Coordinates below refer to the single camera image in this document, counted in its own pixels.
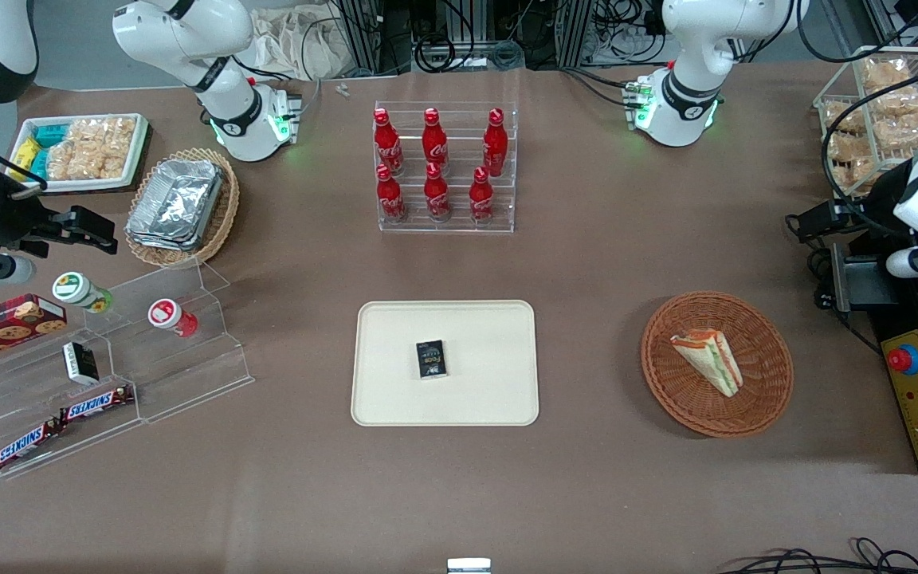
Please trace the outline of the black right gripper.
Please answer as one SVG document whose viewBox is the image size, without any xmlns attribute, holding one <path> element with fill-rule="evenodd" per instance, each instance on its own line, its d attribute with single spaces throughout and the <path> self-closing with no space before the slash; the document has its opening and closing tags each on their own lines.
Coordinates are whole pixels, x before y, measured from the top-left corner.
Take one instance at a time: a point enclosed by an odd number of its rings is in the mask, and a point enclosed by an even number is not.
<svg viewBox="0 0 918 574">
<path fill-rule="evenodd" d="M 80 237 L 81 244 L 94 246 L 103 252 L 118 251 L 114 237 L 116 224 L 97 212 L 82 206 L 72 206 L 69 212 L 69 232 L 51 217 L 37 219 L 38 215 L 39 197 L 12 199 L 10 192 L 0 191 L 0 250 L 47 258 L 51 243 L 72 243 L 70 232 L 73 237 Z"/>
</svg>

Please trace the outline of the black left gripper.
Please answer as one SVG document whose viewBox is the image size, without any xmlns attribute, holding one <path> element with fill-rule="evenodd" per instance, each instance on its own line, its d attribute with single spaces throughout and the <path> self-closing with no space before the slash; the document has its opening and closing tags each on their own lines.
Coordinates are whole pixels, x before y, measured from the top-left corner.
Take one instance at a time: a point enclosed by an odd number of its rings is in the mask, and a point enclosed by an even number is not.
<svg viewBox="0 0 918 574">
<path fill-rule="evenodd" d="M 906 160 L 879 175 L 870 193 L 863 198 L 862 206 L 856 202 L 830 199 L 801 214 L 788 214 L 786 226 L 798 240 L 814 240 L 826 235 L 857 234 L 865 231 L 864 214 L 874 222 L 888 228 L 890 233 L 867 226 L 870 238 L 881 240 L 907 240 L 908 226 L 893 214 L 897 201 L 902 199 L 910 175 L 910 160 Z"/>
</svg>

